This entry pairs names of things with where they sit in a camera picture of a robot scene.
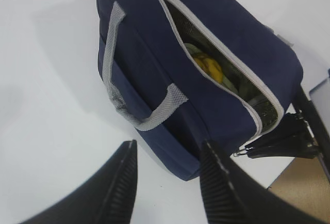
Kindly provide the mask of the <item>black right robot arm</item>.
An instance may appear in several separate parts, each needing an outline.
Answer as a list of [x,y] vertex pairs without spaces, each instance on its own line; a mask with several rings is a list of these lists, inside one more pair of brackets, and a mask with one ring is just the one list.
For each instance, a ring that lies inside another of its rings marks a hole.
[[246,145],[236,155],[249,158],[316,157],[329,178],[329,133],[321,117],[302,88],[292,105],[295,113],[286,113],[273,131]]

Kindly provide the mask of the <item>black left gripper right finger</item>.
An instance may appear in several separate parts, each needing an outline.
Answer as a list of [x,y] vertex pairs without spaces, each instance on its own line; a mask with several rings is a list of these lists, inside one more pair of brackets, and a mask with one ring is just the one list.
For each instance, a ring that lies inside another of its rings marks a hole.
[[208,223],[321,223],[263,188],[214,141],[203,142],[200,188]]

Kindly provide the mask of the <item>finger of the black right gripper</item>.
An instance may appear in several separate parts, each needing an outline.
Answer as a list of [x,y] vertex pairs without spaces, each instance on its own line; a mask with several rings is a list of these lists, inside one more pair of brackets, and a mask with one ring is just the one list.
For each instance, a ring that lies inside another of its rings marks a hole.
[[301,113],[286,113],[282,119],[282,126],[289,134],[308,131],[308,123]]
[[249,158],[299,157],[313,158],[314,144],[309,132],[298,132],[288,136],[275,136],[270,133],[245,146]]

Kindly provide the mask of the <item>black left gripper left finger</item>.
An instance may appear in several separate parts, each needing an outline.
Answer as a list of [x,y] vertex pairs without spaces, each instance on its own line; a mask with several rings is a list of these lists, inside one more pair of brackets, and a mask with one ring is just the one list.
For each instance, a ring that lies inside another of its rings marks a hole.
[[137,182],[137,142],[125,141],[90,179],[25,223],[130,223]]

